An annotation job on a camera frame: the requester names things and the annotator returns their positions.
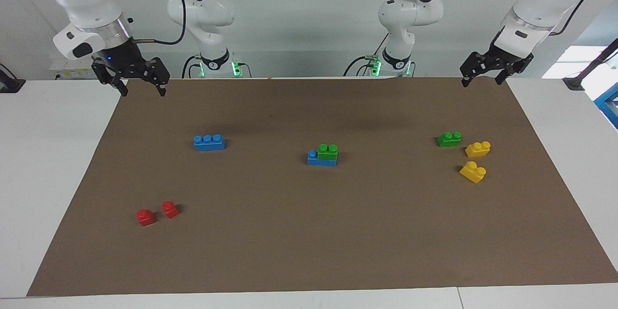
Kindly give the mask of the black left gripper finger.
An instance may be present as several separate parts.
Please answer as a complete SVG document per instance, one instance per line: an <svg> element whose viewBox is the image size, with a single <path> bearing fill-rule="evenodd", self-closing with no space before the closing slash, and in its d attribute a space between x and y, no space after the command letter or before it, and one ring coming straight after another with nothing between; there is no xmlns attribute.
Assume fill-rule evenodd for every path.
<svg viewBox="0 0 618 309"><path fill-rule="evenodd" d="M490 56L472 52L460 66L462 86L468 87L474 78L490 71L490 62Z"/></svg>
<svg viewBox="0 0 618 309"><path fill-rule="evenodd" d="M513 74L519 74L525 71L528 67L534 55L528 55L526 58L514 63L506 63L500 73L496 76L495 80L498 85L503 84L505 80Z"/></svg>

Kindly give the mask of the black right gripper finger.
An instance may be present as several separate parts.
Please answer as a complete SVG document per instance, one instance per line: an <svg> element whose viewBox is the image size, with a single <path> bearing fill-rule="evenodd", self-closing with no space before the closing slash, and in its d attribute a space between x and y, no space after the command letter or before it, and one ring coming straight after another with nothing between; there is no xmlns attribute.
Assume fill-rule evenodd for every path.
<svg viewBox="0 0 618 309"><path fill-rule="evenodd" d="M101 84L114 87L117 91L119 91L122 97L126 97L128 95L128 88L121 80L122 75L115 74L112 76L101 58L94 58L91 63L91 68Z"/></svg>
<svg viewBox="0 0 618 309"><path fill-rule="evenodd" d="M145 81L154 85L161 97L166 95L166 86L170 73L161 58L153 58L145 62Z"/></svg>

